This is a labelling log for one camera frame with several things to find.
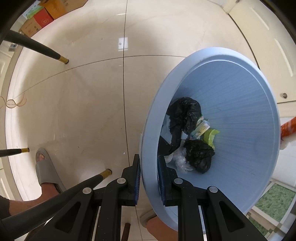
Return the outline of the grey slipper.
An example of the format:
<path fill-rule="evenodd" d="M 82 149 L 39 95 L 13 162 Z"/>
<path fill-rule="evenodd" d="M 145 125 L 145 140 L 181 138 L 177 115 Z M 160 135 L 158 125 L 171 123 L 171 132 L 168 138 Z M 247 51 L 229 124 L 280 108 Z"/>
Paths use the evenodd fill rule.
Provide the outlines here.
<path fill-rule="evenodd" d="M 59 193 L 66 191 L 48 152 L 44 148 L 39 148 L 36 152 L 35 169 L 40 186 L 50 183 L 55 186 Z"/>

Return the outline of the cardboard boxes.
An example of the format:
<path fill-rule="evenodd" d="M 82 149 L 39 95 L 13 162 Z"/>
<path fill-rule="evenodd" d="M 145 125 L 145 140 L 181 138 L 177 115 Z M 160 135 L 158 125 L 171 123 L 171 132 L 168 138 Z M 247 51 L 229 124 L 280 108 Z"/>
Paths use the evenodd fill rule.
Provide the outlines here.
<path fill-rule="evenodd" d="M 54 20 L 83 7 L 86 3 L 87 0 L 36 1 L 25 14 L 27 20 L 20 28 L 20 32 L 27 37 L 32 37 Z"/>

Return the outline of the black trash bag upper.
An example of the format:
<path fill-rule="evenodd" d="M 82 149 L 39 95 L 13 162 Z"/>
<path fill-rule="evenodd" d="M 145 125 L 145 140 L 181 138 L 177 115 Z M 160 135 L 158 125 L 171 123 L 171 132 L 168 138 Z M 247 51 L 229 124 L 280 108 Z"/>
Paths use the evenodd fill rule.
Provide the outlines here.
<path fill-rule="evenodd" d="M 182 97 L 168 107 L 166 114 L 170 117 L 170 132 L 176 137 L 181 132 L 190 134 L 196 128 L 202 112 L 199 102 L 190 97 Z"/>

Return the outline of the cream panelled door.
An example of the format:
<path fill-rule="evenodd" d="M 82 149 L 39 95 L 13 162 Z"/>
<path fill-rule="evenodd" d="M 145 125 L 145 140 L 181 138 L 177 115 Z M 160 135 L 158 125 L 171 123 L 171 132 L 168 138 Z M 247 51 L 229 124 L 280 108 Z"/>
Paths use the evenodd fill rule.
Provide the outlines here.
<path fill-rule="evenodd" d="M 247 39 L 278 103 L 295 101 L 295 42 L 261 1 L 226 1 L 223 9 Z"/>

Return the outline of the light blue trash bin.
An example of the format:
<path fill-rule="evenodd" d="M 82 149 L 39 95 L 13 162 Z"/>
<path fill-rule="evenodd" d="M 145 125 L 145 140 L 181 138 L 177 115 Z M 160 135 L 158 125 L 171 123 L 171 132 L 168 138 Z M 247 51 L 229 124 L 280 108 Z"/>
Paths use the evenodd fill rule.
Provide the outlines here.
<path fill-rule="evenodd" d="M 259 68 L 227 48 L 201 49 L 180 62 L 165 78 L 145 121 L 140 160 L 150 204 L 170 228 L 178 228 L 176 207 L 163 206 L 158 184 L 159 137 L 170 104 L 190 97 L 201 106 L 214 138 L 208 172 L 181 174 L 196 187 L 216 186 L 243 213 L 262 196 L 280 150 L 280 117 L 271 87 Z"/>

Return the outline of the green snack bag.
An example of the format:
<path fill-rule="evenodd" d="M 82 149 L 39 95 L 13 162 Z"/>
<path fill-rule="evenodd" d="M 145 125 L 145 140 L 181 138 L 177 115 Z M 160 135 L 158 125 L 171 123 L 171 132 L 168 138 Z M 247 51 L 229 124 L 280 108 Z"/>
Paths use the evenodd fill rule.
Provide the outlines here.
<path fill-rule="evenodd" d="M 214 128 L 209 128 L 203 134 L 203 142 L 206 143 L 207 145 L 209 145 L 213 150 L 215 150 L 214 138 L 215 138 L 215 135 L 217 135 L 219 133 L 220 133 L 219 130 L 216 130 Z"/>

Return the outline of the black trash bag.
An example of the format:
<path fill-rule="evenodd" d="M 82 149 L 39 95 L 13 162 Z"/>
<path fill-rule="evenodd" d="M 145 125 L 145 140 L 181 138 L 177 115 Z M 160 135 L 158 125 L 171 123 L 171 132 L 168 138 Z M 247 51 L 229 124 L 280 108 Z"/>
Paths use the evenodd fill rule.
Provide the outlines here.
<path fill-rule="evenodd" d="M 186 160 L 199 173 L 206 173 L 211 167 L 215 151 L 201 140 L 187 140 L 184 143 Z"/>
<path fill-rule="evenodd" d="M 166 114 L 170 117 L 170 132 L 176 137 L 181 132 L 190 134 L 196 128 L 202 112 L 199 102 L 190 97 L 182 97 L 168 107 Z"/>

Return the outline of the black trash bag lower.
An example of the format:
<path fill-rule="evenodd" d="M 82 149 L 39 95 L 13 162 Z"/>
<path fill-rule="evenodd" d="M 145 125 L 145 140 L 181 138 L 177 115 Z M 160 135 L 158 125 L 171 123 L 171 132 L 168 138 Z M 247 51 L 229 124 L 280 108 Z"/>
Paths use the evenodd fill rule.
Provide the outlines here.
<path fill-rule="evenodd" d="M 199 173 L 206 173 L 211 167 L 215 151 L 201 140 L 187 140 L 184 143 L 186 160 Z"/>

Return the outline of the black table leg gold tip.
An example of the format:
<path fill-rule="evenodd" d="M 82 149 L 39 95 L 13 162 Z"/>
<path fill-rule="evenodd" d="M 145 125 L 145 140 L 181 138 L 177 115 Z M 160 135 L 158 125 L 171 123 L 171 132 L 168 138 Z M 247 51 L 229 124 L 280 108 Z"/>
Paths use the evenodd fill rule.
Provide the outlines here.
<path fill-rule="evenodd" d="M 5 41 L 28 48 L 47 57 L 58 60 L 64 64 L 69 63 L 69 60 L 67 58 L 63 57 L 56 51 L 18 32 L 8 30 L 6 33 L 2 34 L 2 36 Z"/>

